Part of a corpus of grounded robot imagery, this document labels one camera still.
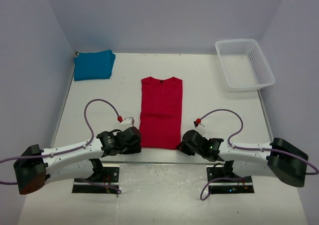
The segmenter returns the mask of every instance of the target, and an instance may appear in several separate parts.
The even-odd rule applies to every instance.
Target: laundry basket
[[[275,83],[274,75],[253,39],[216,42],[218,58],[231,92],[258,90]]]

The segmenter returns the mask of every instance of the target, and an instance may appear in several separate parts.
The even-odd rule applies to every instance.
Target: folded blue cloth
[[[111,50],[96,53],[79,53],[74,58],[74,80],[109,79],[112,74],[115,55]]]

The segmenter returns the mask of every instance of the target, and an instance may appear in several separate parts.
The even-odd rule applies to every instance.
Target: white wall
[[[260,45],[276,77],[263,98],[274,136],[304,150],[319,166],[319,0],[283,0]],[[300,198],[318,224],[319,176],[306,177]]]
[[[260,39],[282,0],[49,0],[74,50],[211,53]]]
[[[73,51],[47,0],[0,0],[0,159],[48,147],[73,67]],[[15,181],[13,163],[0,180]],[[2,225],[17,224],[25,196],[0,185]]]

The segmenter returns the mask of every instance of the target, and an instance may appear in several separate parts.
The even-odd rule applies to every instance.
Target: white table
[[[244,120],[244,130],[234,142],[269,142],[258,93],[225,92],[218,63],[214,55],[117,54],[111,79],[72,82],[54,146],[90,136],[83,109],[94,98],[109,100],[123,117],[133,116],[138,127],[141,79],[148,76],[183,80],[182,134],[193,128],[196,118],[227,108]],[[88,118],[96,133],[118,125],[113,110],[102,102],[89,107]],[[238,119],[226,112],[203,122],[211,130],[206,134],[209,138],[226,139],[240,126]],[[207,182],[204,164],[208,161],[200,156],[143,149],[140,154],[104,160],[122,163],[119,182],[124,193],[118,199],[72,194],[72,180],[52,183],[27,196],[19,224],[307,224],[297,189],[275,178],[253,177],[254,194],[214,195],[202,202],[199,193]]]

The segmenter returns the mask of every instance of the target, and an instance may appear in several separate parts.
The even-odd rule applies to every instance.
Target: metal mount plate
[[[223,167],[212,166],[206,167],[207,170],[207,180],[211,181],[215,178],[222,178],[223,176]],[[211,183],[208,186],[208,191],[211,194],[251,194],[254,193],[253,181],[251,177],[243,179],[242,181],[217,181],[216,183]]]
[[[100,180],[93,181],[94,183],[111,185],[119,188],[120,166],[103,164],[104,174]],[[74,194],[117,194],[114,189],[95,186],[84,183],[78,179],[74,179],[72,193]]]

